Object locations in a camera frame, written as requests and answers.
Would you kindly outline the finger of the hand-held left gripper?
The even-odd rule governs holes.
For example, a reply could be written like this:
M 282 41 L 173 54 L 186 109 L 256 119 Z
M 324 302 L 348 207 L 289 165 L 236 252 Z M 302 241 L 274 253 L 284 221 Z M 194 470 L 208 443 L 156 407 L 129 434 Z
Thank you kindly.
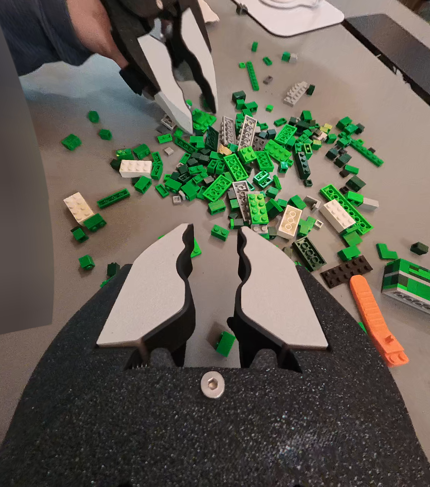
M 211 113 L 218 111 L 216 73 L 200 7 L 169 7 L 167 46 L 174 66 L 185 63 Z
M 172 58 L 166 45 L 150 34 L 139 37 L 138 41 L 157 86 L 155 101 L 184 132 L 192 135 L 192 113 L 175 80 Z

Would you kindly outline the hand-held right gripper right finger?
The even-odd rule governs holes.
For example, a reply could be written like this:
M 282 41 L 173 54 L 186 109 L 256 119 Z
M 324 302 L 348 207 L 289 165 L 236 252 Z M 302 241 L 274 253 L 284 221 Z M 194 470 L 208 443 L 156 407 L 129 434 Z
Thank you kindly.
M 248 227 L 237 232 L 237 253 L 241 283 L 229 327 L 239 345 L 253 350 L 327 349 L 298 266 Z

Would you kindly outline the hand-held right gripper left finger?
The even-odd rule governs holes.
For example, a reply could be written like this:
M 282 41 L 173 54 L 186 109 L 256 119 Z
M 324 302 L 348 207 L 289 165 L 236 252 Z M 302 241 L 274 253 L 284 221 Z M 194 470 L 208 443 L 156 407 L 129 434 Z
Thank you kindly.
M 194 226 L 182 223 L 134 260 L 97 346 L 177 350 L 194 332 Z

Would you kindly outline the green square plate tiles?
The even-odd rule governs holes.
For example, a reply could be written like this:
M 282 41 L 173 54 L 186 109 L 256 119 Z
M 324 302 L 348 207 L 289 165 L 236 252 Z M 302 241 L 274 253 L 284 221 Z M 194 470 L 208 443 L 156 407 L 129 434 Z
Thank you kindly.
M 202 135 L 207 131 L 208 127 L 215 123 L 217 117 L 211 113 L 194 108 L 192 110 L 192 119 L 194 134 Z

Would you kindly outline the pile of green toy bricks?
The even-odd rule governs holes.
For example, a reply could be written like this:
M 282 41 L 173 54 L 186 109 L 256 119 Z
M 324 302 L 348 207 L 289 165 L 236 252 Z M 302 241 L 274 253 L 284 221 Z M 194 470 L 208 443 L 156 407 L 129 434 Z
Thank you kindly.
M 276 199 L 281 191 L 279 175 L 295 167 L 303 185 L 312 187 L 309 159 L 327 143 L 331 147 L 325 157 L 341 168 L 343 177 L 352 175 L 346 187 L 338 190 L 356 207 L 362 203 L 359 191 L 365 183 L 358 177 L 359 169 L 349 165 L 351 155 L 347 149 L 352 148 L 350 139 L 357 139 L 364 130 L 363 125 L 344 117 L 336 124 L 339 132 L 332 133 L 332 125 L 318 124 L 309 110 L 303 110 L 299 117 L 275 120 L 272 129 L 254 118 L 258 105 L 247 102 L 245 92 L 235 92 L 232 98 L 239 113 L 235 119 L 224 116 L 220 131 L 213 124 L 204 134 L 190 137 L 190 141 L 183 138 L 181 129 L 157 138 L 160 144 L 173 142 L 184 151 L 174 172 L 165 174 L 163 183 L 155 186 L 160 196 L 165 198 L 172 193 L 174 203 L 195 198 L 206 200 L 209 211 L 215 214 L 224 210 L 221 200 L 232 191 L 230 205 L 240 212 L 242 224 L 263 227 L 283 214 L 288 204 L 301 210 L 308 205 L 318 206 L 319 201 L 305 203 L 299 196 L 279 203 Z M 311 272 L 326 264 L 308 238 L 309 232 L 319 224 L 314 217 L 300 220 L 293 243 Z M 357 246 L 362 235 L 352 228 L 340 234 L 347 247 L 340 251 L 339 257 L 343 261 L 358 257 Z

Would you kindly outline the long narrow green plate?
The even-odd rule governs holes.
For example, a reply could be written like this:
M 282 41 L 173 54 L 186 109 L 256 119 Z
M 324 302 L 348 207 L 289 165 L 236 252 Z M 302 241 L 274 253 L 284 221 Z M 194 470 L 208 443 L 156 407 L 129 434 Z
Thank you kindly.
M 374 166 L 381 167 L 384 161 L 379 158 L 375 152 L 370 150 L 370 148 L 365 147 L 364 141 L 362 139 L 350 139 L 349 144 L 353 149 L 355 149 L 359 154 L 363 155 L 368 161 L 370 161 Z
M 251 61 L 246 62 L 246 69 L 248 72 L 249 82 L 253 91 L 259 91 L 259 82 L 255 73 L 254 65 Z

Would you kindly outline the cream brick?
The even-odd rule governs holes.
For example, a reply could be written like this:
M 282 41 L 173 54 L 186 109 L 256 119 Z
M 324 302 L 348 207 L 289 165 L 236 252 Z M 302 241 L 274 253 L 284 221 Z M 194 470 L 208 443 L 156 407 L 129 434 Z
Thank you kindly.
M 294 239 L 302 213 L 303 210 L 288 204 L 276 228 L 276 235 L 286 240 Z

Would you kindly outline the large white brick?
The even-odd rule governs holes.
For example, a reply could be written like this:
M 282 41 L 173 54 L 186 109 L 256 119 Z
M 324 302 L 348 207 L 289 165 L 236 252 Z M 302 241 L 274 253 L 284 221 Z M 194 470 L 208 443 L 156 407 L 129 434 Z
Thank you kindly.
M 356 223 L 354 218 L 348 214 L 336 199 L 322 205 L 320 213 L 338 233 L 343 232 Z
M 153 162 L 150 160 L 122 160 L 119 173 L 123 178 L 151 177 Z

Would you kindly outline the white mat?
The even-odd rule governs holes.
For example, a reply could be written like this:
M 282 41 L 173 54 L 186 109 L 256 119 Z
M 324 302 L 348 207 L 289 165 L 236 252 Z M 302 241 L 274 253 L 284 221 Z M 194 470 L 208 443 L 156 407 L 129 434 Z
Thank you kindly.
M 267 32 L 281 38 L 338 25 L 344 13 L 328 1 L 235 1 Z

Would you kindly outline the orange brick separator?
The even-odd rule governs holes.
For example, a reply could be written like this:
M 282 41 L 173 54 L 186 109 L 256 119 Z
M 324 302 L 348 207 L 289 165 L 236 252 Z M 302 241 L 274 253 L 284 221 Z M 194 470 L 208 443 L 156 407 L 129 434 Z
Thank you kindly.
M 370 286 L 362 275 L 350 278 L 350 289 L 367 334 L 388 367 L 399 367 L 409 359 L 396 337 L 390 332 Z

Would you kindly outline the short green flat plate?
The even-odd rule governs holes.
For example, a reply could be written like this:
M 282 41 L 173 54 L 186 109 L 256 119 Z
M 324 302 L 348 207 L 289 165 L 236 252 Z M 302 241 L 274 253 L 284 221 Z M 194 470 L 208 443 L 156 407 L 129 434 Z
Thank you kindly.
M 99 209 L 104 209 L 108 206 L 111 206 L 129 197 L 130 197 L 129 190 L 124 188 L 120 191 L 114 192 L 108 196 L 100 198 L 99 200 L 97 200 L 96 203 Z

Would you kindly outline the light grey studded plate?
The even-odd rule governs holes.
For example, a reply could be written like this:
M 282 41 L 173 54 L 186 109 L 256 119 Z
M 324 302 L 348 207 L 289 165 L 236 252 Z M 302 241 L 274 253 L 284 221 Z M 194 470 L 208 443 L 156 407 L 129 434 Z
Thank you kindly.
M 290 107 L 295 106 L 299 99 L 306 93 L 308 87 L 308 83 L 304 81 L 295 83 L 283 98 L 283 103 Z

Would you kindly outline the small white brick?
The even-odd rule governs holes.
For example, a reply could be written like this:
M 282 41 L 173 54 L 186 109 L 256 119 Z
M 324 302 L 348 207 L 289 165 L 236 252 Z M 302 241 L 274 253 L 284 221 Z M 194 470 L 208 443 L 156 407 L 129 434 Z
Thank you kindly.
M 64 203 L 79 225 L 95 214 L 80 192 L 64 198 Z

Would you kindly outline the wide long green plate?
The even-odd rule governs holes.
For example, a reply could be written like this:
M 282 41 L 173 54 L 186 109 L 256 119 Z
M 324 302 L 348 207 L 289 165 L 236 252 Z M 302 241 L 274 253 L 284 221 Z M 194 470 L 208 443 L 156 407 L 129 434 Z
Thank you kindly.
M 359 235 L 365 235 L 373 229 L 373 226 L 364 218 L 364 216 L 358 211 L 357 207 L 343 195 L 335 186 L 332 184 L 324 186 L 320 189 L 320 195 L 325 198 L 328 202 L 336 199 L 341 204 L 341 206 L 348 212 L 352 218 L 356 221 L 355 225 L 350 228 L 357 231 Z

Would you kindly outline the green and grey brick assembly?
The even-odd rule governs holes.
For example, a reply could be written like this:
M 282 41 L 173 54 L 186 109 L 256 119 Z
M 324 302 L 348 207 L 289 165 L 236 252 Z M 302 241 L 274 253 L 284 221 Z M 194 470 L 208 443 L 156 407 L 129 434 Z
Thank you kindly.
M 384 267 L 382 294 L 430 315 L 430 270 L 395 259 Z

